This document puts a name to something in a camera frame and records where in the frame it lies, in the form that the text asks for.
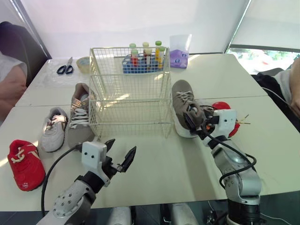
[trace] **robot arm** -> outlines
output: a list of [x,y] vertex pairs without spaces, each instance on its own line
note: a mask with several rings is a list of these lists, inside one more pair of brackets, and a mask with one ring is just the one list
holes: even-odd
[[[187,115],[185,119],[190,132],[198,134],[203,144],[212,149],[211,154],[216,166],[223,174],[220,182],[223,180],[228,198],[227,222],[232,225],[260,225],[261,180],[254,167],[249,166],[246,154],[228,139],[234,128],[237,113],[235,110],[208,110],[205,111],[205,115],[201,128],[196,128]],[[249,168],[238,172],[246,166]]]
[[82,163],[89,171],[84,176],[79,176],[57,197],[52,210],[37,225],[79,225],[88,217],[96,194],[103,186],[107,187],[110,184],[110,179],[117,172],[126,172],[135,157],[136,147],[128,152],[121,165],[112,163],[112,158],[106,153],[114,141],[112,139],[105,144],[83,143]]

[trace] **window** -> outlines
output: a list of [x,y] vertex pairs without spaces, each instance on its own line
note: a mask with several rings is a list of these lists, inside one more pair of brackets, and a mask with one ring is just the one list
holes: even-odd
[[298,52],[245,48],[229,48],[227,53],[233,54],[251,75],[274,68],[288,69],[294,60],[300,57]]

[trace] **white shoelace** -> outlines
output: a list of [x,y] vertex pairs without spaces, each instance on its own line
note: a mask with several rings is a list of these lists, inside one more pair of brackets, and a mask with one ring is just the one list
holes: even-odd
[[52,117],[51,122],[47,123],[46,130],[50,130],[52,126],[58,122],[65,122],[66,118],[63,115],[55,115]]
[[[178,94],[178,97],[181,98],[181,100],[183,101],[183,104],[185,104],[187,101],[193,101],[194,97],[193,97],[193,93],[189,90],[189,91],[177,91],[176,94]],[[196,107],[192,107],[189,106],[188,110],[193,110],[195,113],[198,112],[198,109]]]
[[25,155],[21,155],[22,153],[24,152],[24,149],[22,149],[21,151],[18,152],[18,154],[16,154],[16,156],[19,158],[19,159],[14,159],[14,158],[11,158],[11,161],[13,161],[13,163],[19,163],[21,162],[24,158],[25,158]]
[[89,125],[89,116],[85,109],[75,109],[70,128],[76,128],[77,125]]
[[187,101],[193,101],[193,94],[190,90],[186,92],[177,91],[176,94],[178,94],[178,97],[180,97],[184,103]]

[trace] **red toy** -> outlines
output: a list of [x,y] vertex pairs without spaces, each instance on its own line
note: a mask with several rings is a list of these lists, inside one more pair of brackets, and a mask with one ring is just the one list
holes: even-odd
[[22,191],[32,191],[43,183],[45,170],[32,143],[14,140],[9,146],[7,158],[15,182]]
[[[230,106],[226,102],[215,102],[214,104],[212,104],[212,107],[214,107],[215,109],[231,109]],[[229,134],[229,137],[232,137],[233,135],[235,135],[236,132],[238,132],[239,127],[240,127],[240,124],[237,123],[237,121],[236,121],[235,125],[234,125],[234,129]]]

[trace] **white wall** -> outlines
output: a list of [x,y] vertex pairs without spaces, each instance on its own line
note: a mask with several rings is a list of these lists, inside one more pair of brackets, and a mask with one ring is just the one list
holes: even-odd
[[300,49],[300,0],[252,0],[233,44]]
[[24,25],[9,0],[0,0],[0,23],[3,21],[21,26]]
[[22,0],[51,56],[91,47],[141,46],[193,34],[191,53],[222,52],[247,0]]

